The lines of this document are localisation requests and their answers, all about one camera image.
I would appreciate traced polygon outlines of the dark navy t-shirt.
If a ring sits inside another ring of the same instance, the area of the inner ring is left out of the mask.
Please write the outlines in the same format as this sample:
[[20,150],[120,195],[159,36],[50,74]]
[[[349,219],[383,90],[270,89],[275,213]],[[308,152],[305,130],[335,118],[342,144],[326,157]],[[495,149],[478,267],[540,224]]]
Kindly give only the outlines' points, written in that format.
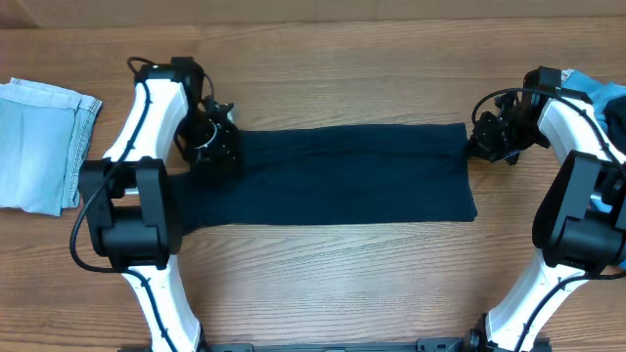
[[344,125],[245,131],[233,171],[171,179],[193,232],[227,224],[471,222],[466,127]]

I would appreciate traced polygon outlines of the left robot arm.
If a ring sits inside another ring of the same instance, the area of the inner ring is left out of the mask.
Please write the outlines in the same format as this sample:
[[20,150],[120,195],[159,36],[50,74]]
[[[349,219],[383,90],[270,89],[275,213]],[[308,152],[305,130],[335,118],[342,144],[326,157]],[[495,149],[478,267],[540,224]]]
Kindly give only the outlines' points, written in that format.
[[131,112],[100,160],[80,169],[84,200],[69,239],[73,261],[100,269],[77,252],[78,229],[88,226],[94,251],[109,259],[105,272],[133,289],[151,333],[152,351],[206,351],[180,276],[177,254],[185,235],[165,164],[177,149],[193,171],[222,176],[241,159],[241,133],[232,105],[220,105],[203,86],[212,83],[192,57],[168,64],[141,59]]

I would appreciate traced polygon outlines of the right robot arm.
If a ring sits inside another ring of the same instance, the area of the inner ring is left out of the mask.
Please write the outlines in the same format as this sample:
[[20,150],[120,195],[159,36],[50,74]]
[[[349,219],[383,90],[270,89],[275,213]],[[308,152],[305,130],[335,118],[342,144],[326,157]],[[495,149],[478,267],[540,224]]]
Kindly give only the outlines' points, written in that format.
[[625,260],[625,154],[597,122],[588,94],[564,87],[567,77],[540,66],[522,86],[489,94],[497,112],[471,113],[468,156],[514,165],[539,145],[554,150],[560,169],[532,223],[530,263],[458,351],[550,350],[537,337],[561,304]]

